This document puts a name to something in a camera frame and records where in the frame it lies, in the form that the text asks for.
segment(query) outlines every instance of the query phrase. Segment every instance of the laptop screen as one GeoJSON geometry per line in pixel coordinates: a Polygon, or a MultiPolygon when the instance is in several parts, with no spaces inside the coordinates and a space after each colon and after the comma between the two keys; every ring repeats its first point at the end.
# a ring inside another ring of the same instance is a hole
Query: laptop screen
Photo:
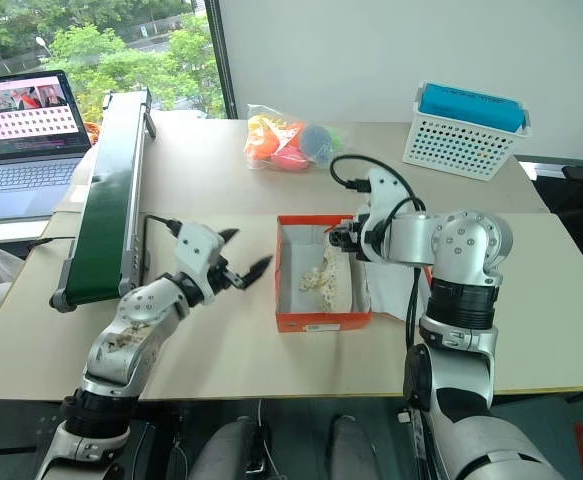
{"type": "Polygon", "coordinates": [[[63,72],[0,78],[0,160],[84,153],[89,146],[63,72]]]}

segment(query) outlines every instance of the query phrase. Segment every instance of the conveyor belt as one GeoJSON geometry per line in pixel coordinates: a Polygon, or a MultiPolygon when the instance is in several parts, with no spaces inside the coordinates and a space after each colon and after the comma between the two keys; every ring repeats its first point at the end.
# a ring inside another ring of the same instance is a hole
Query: conveyor belt
{"type": "Polygon", "coordinates": [[[79,234],[51,305],[61,312],[117,298],[139,284],[136,233],[145,128],[155,137],[148,90],[108,94],[98,157],[79,234]]]}

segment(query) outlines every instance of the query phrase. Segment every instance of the plastic bag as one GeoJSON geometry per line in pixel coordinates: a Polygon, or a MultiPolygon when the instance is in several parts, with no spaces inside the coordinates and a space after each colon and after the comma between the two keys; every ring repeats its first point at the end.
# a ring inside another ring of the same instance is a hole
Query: plastic bag
{"type": "Polygon", "coordinates": [[[328,168],[343,149],[342,134],[336,129],[305,123],[264,105],[249,105],[248,130],[244,153],[253,169],[328,168]]]}

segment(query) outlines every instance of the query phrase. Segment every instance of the laptop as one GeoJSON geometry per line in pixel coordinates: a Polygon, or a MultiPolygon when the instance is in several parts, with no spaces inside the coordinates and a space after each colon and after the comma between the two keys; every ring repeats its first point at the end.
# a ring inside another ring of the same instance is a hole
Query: laptop
{"type": "Polygon", "coordinates": [[[0,77],[0,220],[50,216],[90,146],[64,72],[0,77]]]}

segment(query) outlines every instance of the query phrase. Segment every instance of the white wall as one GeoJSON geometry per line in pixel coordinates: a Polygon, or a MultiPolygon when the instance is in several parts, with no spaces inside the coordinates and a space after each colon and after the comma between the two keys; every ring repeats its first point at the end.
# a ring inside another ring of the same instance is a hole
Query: white wall
{"type": "Polygon", "coordinates": [[[220,3],[241,117],[410,121],[426,79],[524,100],[521,153],[583,158],[583,0],[220,3]]]}

